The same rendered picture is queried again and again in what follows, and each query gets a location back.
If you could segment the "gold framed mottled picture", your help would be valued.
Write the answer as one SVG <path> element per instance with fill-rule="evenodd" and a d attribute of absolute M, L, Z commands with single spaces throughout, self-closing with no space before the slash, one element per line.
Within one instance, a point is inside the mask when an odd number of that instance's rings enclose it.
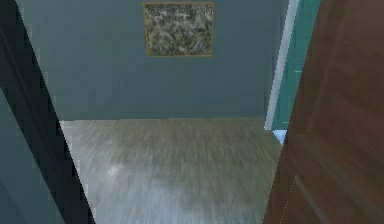
<path fill-rule="evenodd" d="M 210 57 L 213 53 L 213 2 L 143 2 L 149 57 Z"/>

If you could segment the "brown wooden room door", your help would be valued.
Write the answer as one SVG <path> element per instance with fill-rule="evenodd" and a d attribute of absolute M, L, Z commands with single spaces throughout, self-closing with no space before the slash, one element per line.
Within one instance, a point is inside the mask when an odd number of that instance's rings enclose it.
<path fill-rule="evenodd" d="M 321 0 L 262 224 L 384 224 L 384 0 Z"/>

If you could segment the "white door frame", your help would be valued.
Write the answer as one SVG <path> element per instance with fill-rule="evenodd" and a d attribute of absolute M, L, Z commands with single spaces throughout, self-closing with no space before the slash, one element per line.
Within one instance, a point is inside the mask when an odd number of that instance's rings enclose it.
<path fill-rule="evenodd" d="M 288 0 L 283 31 L 281 35 L 279 51 L 277 59 L 275 60 L 273 82 L 271 85 L 271 92 L 268 101 L 267 114 L 265 118 L 264 128 L 271 130 L 273 125 L 273 119 L 276 112 L 278 96 L 280 92 L 280 86 L 284 75 L 284 67 L 287 61 L 291 35 L 293 32 L 295 18 L 297 14 L 297 8 L 300 0 Z"/>

